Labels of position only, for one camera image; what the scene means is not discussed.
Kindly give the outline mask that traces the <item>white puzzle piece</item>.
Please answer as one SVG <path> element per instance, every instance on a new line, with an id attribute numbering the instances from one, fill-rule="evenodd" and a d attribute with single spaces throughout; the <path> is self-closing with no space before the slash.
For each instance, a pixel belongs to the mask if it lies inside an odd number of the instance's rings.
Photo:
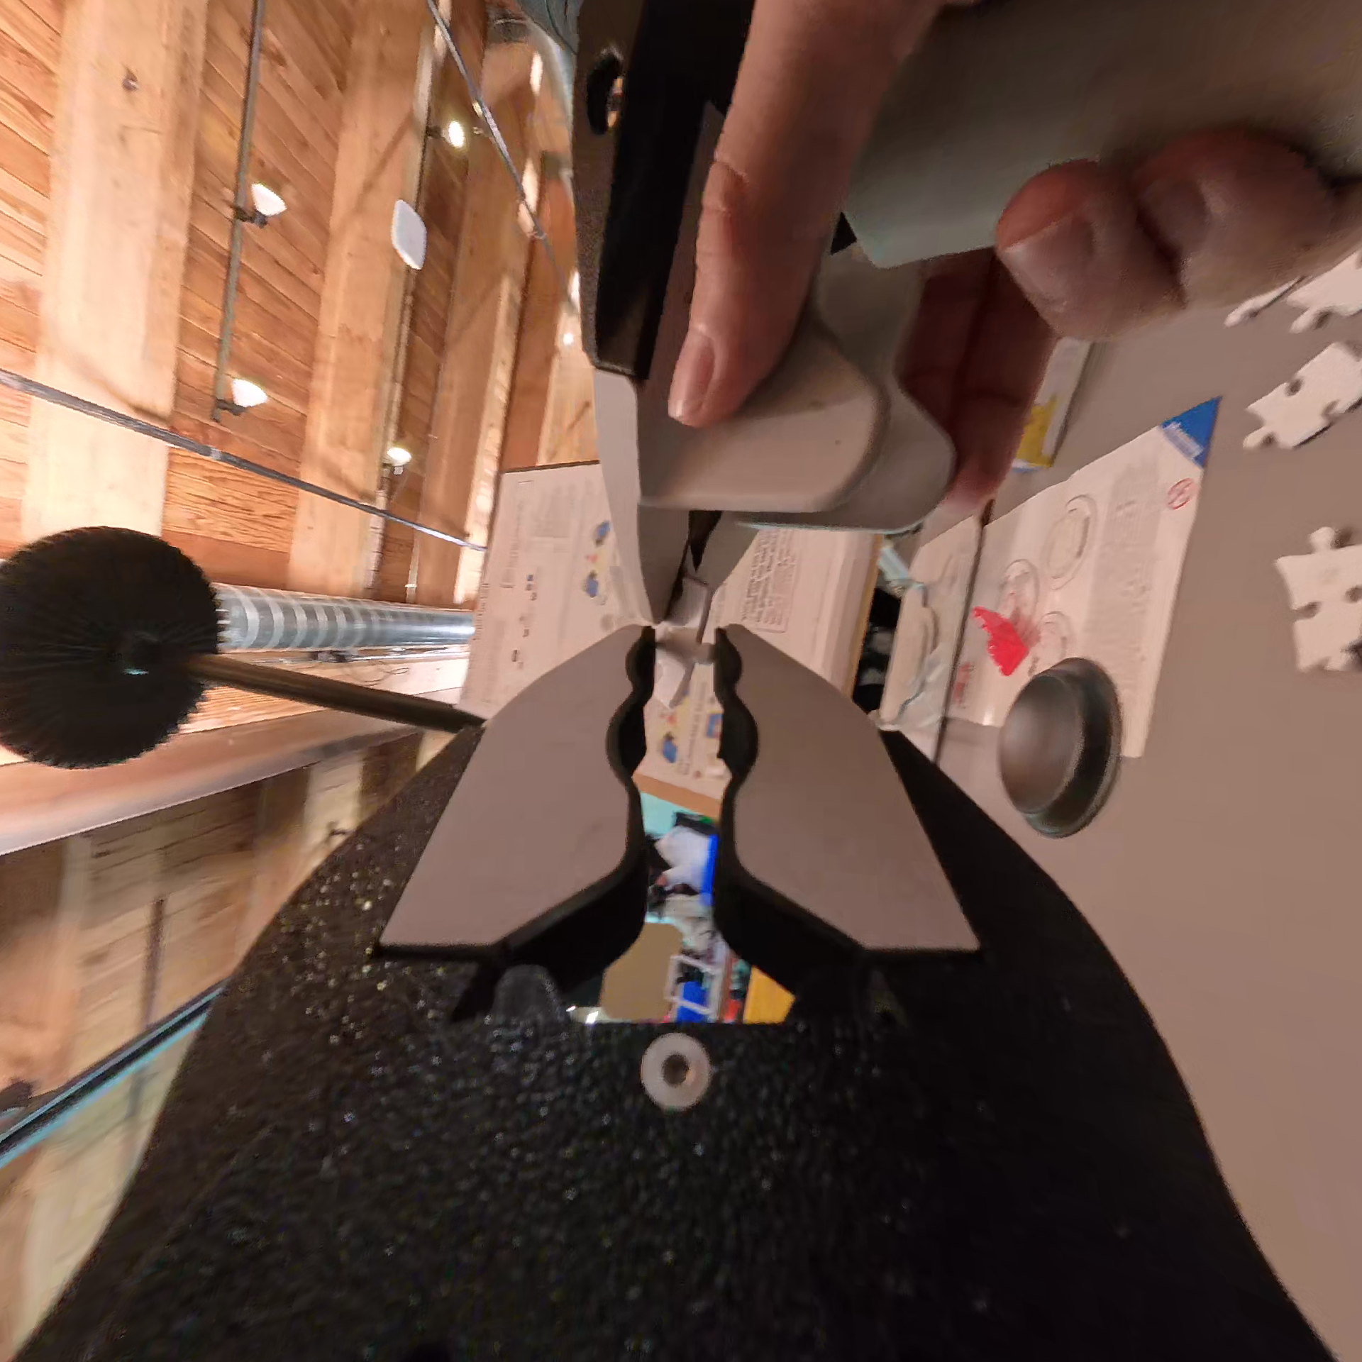
<path id="1" fill-rule="evenodd" d="M 1298 449 L 1360 405 L 1360 358 L 1345 344 L 1331 344 L 1289 381 L 1248 404 L 1258 420 L 1243 449 Z"/>
<path id="2" fill-rule="evenodd" d="M 1290 634 L 1300 671 L 1360 670 L 1360 547 L 1349 532 L 1319 527 L 1308 550 L 1279 556 L 1292 611 Z"/>
<path id="3" fill-rule="evenodd" d="M 655 626 L 653 699 L 672 710 L 689 696 L 698 670 L 711 667 L 713 645 L 695 626 Z"/>
<path id="4" fill-rule="evenodd" d="M 1360 250 L 1353 250 L 1331 268 L 1311 276 L 1292 279 L 1274 289 L 1245 298 L 1224 318 L 1224 328 L 1245 326 L 1272 307 L 1292 311 L 1289 331 L 1303 334 L 1360 315 Z"/>

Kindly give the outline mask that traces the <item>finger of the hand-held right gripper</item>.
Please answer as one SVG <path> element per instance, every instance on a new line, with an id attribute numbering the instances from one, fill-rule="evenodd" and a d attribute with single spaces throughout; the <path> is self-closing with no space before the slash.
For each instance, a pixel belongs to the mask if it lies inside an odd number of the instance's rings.
<path id="1" fill-rule="evenodd" d="M 668 410 L 621 373 L 591 371 L 593 418 L 619 564 L 640 615 L 656 624 L 669 613 L 689 538 L 689 511 L 650 501 L 669 477 L 687 435 Z"/>
<path id="2" fill-rule="evenodd" d="M 737 568 L 757 529 L 737 514 L 689 516 L 689 581 L 710 602 Z"/>

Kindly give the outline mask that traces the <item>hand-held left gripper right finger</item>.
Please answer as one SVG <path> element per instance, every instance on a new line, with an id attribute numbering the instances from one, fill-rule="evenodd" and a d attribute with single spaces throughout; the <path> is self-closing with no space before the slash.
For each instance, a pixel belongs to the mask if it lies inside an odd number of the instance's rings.
<path id="1" fill-rule="evenodd" d="M 728 767 L 711 906 L 726 944 L 796 1001 L 976 954 L 873 723 L 745 626 L 718 631 L 711 668 Z"/>

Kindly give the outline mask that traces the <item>puzzle instruction leaflet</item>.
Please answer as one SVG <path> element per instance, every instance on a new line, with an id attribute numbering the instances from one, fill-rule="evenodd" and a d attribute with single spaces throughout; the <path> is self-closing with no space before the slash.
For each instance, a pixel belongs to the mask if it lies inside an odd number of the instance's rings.
<path id="1" fill-rule="evenodd" d="M 955 717 L 1000 727 L 1028 681 L 1086 658 L 1117 691 L 1120 752 L 1144 752 L 1219 407 L 1160 422 L 984 530 Z"/>

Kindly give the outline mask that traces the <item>white yellow printed card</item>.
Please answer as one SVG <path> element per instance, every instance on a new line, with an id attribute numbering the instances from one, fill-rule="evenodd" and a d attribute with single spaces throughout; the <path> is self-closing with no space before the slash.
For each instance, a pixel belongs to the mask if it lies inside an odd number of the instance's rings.
<path id="1" fill-rule="evenodd" d="M 1092 349 L 1091 342 L 1071 337 L 1063 337 L 1052 349 L 1013 452 L 1013 470 L 1031 472 L 1052 467 Z"/>

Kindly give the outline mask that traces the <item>clear plastic bag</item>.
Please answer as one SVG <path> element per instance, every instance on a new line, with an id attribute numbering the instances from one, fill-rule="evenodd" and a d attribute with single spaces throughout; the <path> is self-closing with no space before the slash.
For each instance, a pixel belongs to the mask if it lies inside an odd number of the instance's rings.
<path id="1" fill-rule="evenodd" d="M 901 572 L 898 618 L 877 723 L 929 759 L 945 722 L 948 691 L 971 602 L 982 527 L 968 517 L 925 538 L 888 540 Z"/>

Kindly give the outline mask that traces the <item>person's right hand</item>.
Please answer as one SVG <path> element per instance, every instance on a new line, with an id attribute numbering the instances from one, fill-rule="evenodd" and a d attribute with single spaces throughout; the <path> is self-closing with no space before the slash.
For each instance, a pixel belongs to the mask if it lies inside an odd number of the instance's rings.
<path id="1" fill-rule="evenodd" d="M 788 349 L 891 78 L 945 7 L 755 3 L 703 190 L 674 420 L 726 420 Z M 972 516 L 1006 478 L 1060 337 L 1113 339 L 1329 268 L 1358 247 L 1358 208 L 1358 182 L 1251 130 L 1026 182 L 992 248 L 929 266 L 899 349 L 899 384 L 956 452 L 942 511 Z"/>

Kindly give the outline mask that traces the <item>spiral metal air duct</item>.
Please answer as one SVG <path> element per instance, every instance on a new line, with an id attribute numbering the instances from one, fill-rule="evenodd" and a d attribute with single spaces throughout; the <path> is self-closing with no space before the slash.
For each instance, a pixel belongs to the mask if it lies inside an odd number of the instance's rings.
<path id="1" fill-rule="evenodd" d="M 473 637 L 473 615 L 457 608 L 408 607 L 212 585 L 220 645 L 235 654 L 358 654 L 449 649 Z"/>

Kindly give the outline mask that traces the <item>black fuzzy ball on rod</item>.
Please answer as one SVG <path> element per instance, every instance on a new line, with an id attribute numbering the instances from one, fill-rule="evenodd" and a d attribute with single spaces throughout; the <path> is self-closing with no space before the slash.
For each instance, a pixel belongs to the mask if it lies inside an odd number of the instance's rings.
<path id="1" fill-rule="evenodd" d="M 481 723 L 429 696 L 249 658 L 306 652 L 223 650 L 212 585 L 176 547 L 123 527 L 55 534 L 4 560 L 3 748 L 105 769 L 170 739 L 212 688 L 447 735 Z"/>

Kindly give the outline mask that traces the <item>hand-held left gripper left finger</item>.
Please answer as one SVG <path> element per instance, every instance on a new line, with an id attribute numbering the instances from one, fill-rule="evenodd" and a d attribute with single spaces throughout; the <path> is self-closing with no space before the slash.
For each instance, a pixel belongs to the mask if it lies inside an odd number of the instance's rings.
<path id="1" fill-rule="evenodd" d="M 471 965 L 484 999 L 518 966 L 574 991 L 632 947 L 648 897 L 634 774 L 653 670 L 653 629 L 629 624 L 484 723 L 381 954 Z"/>

